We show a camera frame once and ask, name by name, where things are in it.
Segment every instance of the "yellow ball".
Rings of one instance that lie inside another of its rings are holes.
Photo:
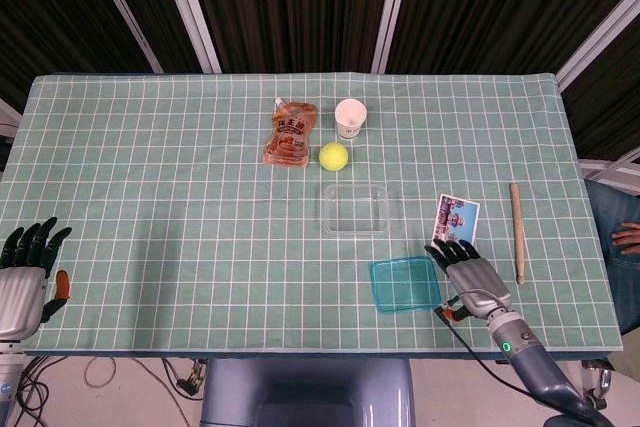
[[[329,142],[320,149],[320,165],[331,172],[342,169],[348,160],[347,149],[338,142]]]

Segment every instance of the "white paper cup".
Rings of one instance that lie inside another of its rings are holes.
[[[367,108],[356,99],[345,99],[336,107],[336,130],[345,139],[353,139],[367,118]]]

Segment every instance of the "blue square tray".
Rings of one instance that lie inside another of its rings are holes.
[[[427,310],[440,304],[438,279],[429,257],[373,262],[369,272],[373,298],[380,313]]]

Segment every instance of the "person's hand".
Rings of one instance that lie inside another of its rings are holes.
[[[621,254],[640,254],[640,224],[637,222],[622,222],[620,225],[626,227],[626,229],[611,234],[613,245],[628,246],[620,251]]]

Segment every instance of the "prosthetic hand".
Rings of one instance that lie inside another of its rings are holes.
[[[488,321],[493,340],[534,398],[565,415],[545,427],[612,424],[578,393],[522,316],[511,310],[511,294],[495,269],[469,242],[434,239],[439,250],[425,246],[453,283],[458,295],[444,304],[444,317],[459,321],[469,316]],[[458,299],[463,306],[451,310]]]
[[[0,254],[0,426],[9,418],[22,373],[20,342],[69,299],[69,277],[61,270],[56,274],[54,298],[45,304],[51,269],[63,240],[71,233],[69,227],[62,229],[47,244],[56,220],[52,217],[26,231],[16,229]]]

